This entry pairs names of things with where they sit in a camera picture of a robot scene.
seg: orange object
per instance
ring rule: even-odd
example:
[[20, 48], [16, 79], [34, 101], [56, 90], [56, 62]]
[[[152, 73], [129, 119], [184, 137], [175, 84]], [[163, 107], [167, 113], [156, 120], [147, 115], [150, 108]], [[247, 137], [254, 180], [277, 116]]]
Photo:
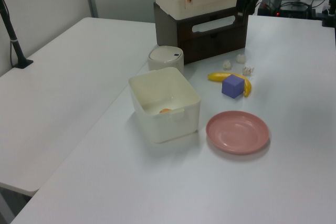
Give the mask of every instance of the orange object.
[[163, 109], [163, 110], [160, 111], [160, 114], [164, 113], [164, 112], [168, 112], [168, 111], [171, 111], [171, 110], [170, 109]]

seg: purple cube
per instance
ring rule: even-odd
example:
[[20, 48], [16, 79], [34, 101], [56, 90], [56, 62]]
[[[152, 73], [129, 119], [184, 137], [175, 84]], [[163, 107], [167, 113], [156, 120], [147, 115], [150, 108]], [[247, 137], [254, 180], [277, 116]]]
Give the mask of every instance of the purple cube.
[[222, 93], [231, 98], [236, 98], [244, 91], [245, 80], [234, 74], [226, 77], [222, 82]]

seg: container lid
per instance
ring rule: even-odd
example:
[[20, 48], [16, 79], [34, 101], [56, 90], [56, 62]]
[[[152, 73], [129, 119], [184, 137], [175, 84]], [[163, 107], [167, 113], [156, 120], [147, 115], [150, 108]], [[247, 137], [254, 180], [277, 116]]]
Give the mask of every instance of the container lid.
[[183, 51], [181, 48], [171, 46], [161, 46], [155, 48], [149, 54], [149, 58], [156, 61], [169, 62], [177, 60], [179, 57], [181, 57], [182, 53]]

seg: dark brown box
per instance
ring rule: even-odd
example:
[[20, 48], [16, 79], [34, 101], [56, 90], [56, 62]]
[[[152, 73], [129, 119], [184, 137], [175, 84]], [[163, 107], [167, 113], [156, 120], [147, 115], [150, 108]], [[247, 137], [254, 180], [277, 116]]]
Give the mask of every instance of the dark brown box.
[[[192, 31], [195, 25], [229, 16], [236, 18], [232, 25], [205, 32]], [[181, 48], [185, 64], [244, 48], [246, 44], [248, 15], [239, 16], [236, 7], [175, 20], [154, 3], [154, 17], [157, 44]]]

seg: banana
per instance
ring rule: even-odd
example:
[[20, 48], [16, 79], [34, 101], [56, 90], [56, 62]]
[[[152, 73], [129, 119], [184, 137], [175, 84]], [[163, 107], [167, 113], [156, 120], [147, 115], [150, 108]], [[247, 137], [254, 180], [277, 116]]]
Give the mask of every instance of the banana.
[[208, 79], [210, 81], [223, 81], [226, 77], [230, 76], [231, 74], [234, 74], [235, 76], [238, 76], [240, 78], [243, 78], [245, 80], [244, 83], [244, 96], [248, 97], [248, 95], [251, 92], [252, 84], [251, 82], [245, 77], [237, 73], [229, 73], [229, 72], [215, 72], [208, 74]]

